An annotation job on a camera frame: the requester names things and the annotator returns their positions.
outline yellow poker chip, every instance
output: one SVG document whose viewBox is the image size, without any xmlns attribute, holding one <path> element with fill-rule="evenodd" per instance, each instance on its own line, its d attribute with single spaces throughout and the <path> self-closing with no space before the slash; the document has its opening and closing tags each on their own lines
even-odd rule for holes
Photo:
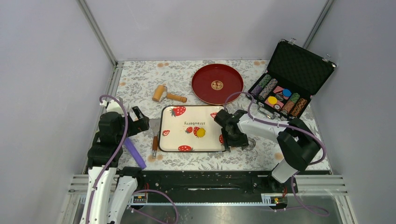
<svg viewBox="0 0 396 224">
<path fill-rule="evenodd" d="M 276 104 L 278 100 L 275 97 L 268 97 L 268 102 L 270 104 Z"/>
</svg>

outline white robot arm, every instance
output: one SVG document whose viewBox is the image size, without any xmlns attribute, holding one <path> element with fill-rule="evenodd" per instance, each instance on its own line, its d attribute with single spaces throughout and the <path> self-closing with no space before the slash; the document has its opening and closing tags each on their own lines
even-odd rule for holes
<svg viewBox="0 0 396 224">
<path fill-rule="evenodd" d="M 243 110 L 237 110 L 234 114 L 220 110 L 214 120 L 222 127 L 226 150 L 229 147 L 247 147 L 247 134 L 262 136 L 278 143 L 284 159 L 272 170 L 270 176 L 280 184 L 285 183 L 296 172 L 304 171 L 320 150 L 313 138 L 289 128 L 294 126 L 311 133 L 300 119 L 279 121 L 278 126 L 274 126 L 253 120 Z"/>
<path fill-rule="evenodd" d="M 88 202 L 91 197 L 93 183 L 101 170 L 102 167 L 93 167 L 88 171 L 89 181 L 86 202 Z M 119 224 L 127 203 L 137 188 L 136 178 L 132 178 L 131 176 L 120 177 L 117 188 L 109 203 L 110 188 L 115 172 L 116 168 L 109 168 L 99 179 L 92 200 L 91 212 L 89 215 L 90 224 Z M 86 224 L 85 217 L 87 209 L 88 203 L 85 203 L 80 224 Z"/>
</svg>

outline poker chip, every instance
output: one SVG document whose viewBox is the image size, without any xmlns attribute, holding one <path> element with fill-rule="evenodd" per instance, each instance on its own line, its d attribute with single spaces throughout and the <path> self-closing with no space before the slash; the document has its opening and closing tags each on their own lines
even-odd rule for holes
<svg viewBox="0 0 396 224">
<path fill-rule="evenodd" d="M 277 93 L 276 95 L 275 95 L 275 98 L 277 99 L 277 100 L 279 100 L 279 101 L 282 101 L 282 100 L 284 100 L 284 98 L 283 98 L 283 94 L 282 93 Z"/>
<path fill-rule="evenodd" d="M 284 89 L 284 90 L 282 91 L 282 94 L 283 94 L 285 97 L 290 97 L 290 96 L 291 96 L 291 92 L 290 92 L 290 90 L 288 90 L 288 89 Z"/>
<path fill-rule="evenodd" d="M 276 104 L 278 100 L 275 97 L 268 97 L 268 102 L 270 104 Z"/>
</svg>

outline wooden rolling pin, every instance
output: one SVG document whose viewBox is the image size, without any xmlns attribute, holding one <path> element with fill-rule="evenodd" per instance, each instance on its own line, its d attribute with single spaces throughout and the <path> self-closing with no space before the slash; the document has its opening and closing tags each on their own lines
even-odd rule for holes
<svg viewBox="0 0 396 224">
<path fill-rule="evenodd" d="M 162 96 L 164 91 L 165 91 L 165 84 L 158 85 L 158 87 L 156 88 L 156 91 L 154 92 L 154 95 L 152 97 L 153 101 L 159 102 L 161 100 L 161 96 Z M 172 100 L 176 100 L 176 101 L 180 101 L 182 103 L 187 102 L 187 98 L 186 97 L 177 96 L 177 95 L 174 95 L 174 94 L 169 93 L 169 92 L 167 92 L 166 98 L 172 99 Z"/>
</svg>

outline yellow dot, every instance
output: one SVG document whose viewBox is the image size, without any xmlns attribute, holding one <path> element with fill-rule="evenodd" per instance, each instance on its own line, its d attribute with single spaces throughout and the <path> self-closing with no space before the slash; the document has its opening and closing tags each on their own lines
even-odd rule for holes
<svg viewBox="0 0 396 224">
<path fill-rule="evenodd" d="M 278 100 L 275 97 L 268 97 L 268 102 L 270 104 L 276 104 Z"/>
<path fill-rule="evenodd" d="M 197 131 L 197 137 L 198 138 L 202 138 L 202 137 L 204 137 L 205 136 L 205 129 L 203 129 L 203 128 L 200 128 L 200 129 L 198 129 L 198 131 Z"/>
</svg>

